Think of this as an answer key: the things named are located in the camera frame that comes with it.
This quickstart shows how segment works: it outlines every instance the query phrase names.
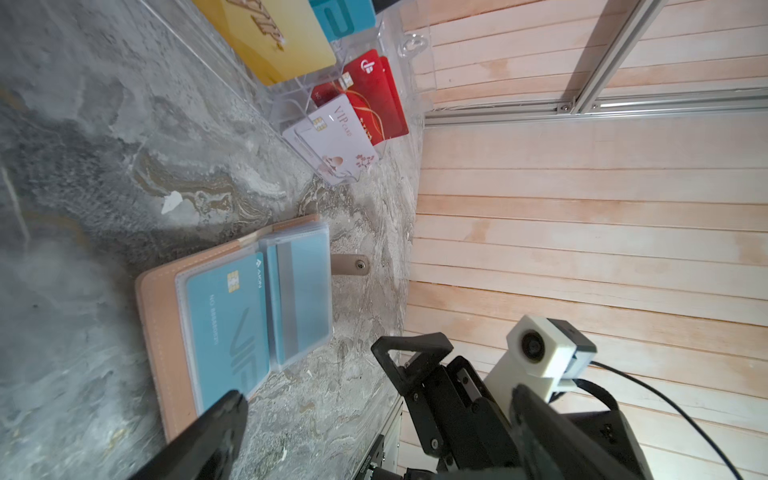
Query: white camera housing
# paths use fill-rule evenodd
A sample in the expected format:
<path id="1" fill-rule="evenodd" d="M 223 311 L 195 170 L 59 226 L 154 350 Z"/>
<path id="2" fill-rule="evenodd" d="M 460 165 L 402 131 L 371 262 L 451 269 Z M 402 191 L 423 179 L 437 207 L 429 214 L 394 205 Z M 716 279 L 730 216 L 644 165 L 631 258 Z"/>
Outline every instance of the white camera housing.
<path id="1" fill-rule="evenodd" d="M 518 384 L 524 383 L 548 402 L 553 393 L 575 390 L 573 379 L 597 353 L 594 344 L 570 323 L 535 315 L 523 316 L 510 330 L 507 348 L 485 377 L 485 386 L 505 415 Z"/>

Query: metal beam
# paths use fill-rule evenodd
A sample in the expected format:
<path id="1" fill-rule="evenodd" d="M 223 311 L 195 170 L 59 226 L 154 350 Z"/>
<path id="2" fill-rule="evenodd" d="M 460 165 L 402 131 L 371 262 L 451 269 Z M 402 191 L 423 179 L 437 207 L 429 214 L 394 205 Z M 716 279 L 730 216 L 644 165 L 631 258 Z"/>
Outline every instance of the metal beam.
<path id="1" fill-rule="evenodd" d="M 667 0 L 638 0 L 589 80 L 576 95 L 571 109 L 572 114 L 588 113 L 592 109 L 594 100 L 624 63 L 624 59 L 666 3 Z"/>
<path id="2" fill-rule="evenodd" d="M 768 111 L 768 88 L 602 98 L 585 114 L 569 114 L 568 102 L 536 102 L 431 111 L 425 126 L 521 121 Z"/>

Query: gray stripe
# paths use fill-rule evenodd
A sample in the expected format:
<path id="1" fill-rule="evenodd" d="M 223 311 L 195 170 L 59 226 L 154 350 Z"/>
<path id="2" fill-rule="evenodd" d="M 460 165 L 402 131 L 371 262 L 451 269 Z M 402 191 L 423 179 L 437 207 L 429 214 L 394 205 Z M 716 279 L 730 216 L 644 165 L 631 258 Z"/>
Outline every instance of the gray stripe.
<path id="1" fill-rule="evenodd" d="M 296 297 L 293 282 L 293 252 L 290 242 L 277 245 L 277 272 L 280 275 L 280 308 L 283 311 L 283 351 L 285 360 L 299 352 L 296 329 Z"/>

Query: blue card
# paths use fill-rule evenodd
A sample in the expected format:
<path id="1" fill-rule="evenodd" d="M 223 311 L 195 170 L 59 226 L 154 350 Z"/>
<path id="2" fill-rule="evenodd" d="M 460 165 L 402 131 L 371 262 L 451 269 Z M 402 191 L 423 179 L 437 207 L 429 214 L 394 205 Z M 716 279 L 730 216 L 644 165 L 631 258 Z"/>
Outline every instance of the blue card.
<path id="1" fill-rule="evenodd" d="M 187 281 L 195 397 L 203 411 L 231 389 L 248 396 L 270 372 L 265 283 L 261 253 Z"/>
<path id="2" fill-rule="evenodd" d="M 290 363 L 332 334 L 327 232 L 266 249 L 270 311 L 278 365 Z"/>
<path id="3" fill-rule="evenodd" d="M 310 0 L 328 41 L 376 26 L 371 0 Z"/>

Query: white logo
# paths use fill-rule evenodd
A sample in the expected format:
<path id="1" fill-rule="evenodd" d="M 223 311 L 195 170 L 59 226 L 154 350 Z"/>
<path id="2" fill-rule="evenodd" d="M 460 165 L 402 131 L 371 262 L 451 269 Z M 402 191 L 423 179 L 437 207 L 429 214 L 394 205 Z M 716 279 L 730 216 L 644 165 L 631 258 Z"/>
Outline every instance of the white logo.
<path id="1" fill-rule="evenodd" d="M 371 73 L 373 71 L 373 65 L 376 63 L 374 61 L 367 61 L 363 60 L 360 62 L 360 68 L 366 71 L 367 74 Z"/>

